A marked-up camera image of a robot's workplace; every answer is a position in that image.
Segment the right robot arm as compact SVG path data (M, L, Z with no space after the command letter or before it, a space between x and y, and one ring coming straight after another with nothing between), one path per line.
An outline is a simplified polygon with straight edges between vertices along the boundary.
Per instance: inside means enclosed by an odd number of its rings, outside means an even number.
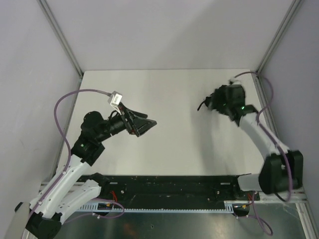
M235 84L222 85L211 96L211 109L235 122L250 137L264 160L258 174L238 177L240 189L270 195L301 188L302 153L289 149L260 121L257 109L246 104L244 88Z

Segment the black folding umbrella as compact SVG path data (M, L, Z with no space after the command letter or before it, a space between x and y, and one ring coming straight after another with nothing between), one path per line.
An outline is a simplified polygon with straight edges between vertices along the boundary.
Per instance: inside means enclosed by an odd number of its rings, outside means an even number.
M224 97L224 88L225 85L222 85L219 88L216 88L213 93L207 96L198 106L197 111L205 105L210 111L218 110L223 105Z

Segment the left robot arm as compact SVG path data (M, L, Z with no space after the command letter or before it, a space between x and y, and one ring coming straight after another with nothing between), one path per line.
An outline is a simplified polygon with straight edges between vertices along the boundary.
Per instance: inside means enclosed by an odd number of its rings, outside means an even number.
M105 148L102 142L124 130L140 137L156 124L146 114L133 111L123 104L107 119L103 119L97 111L87 113L78 139L73 147L68 147L67 162L30 202L25 228L38 239L54 238L74 212L109 189L108 178L95 173L79 189L69 193L74 183L103 153Z

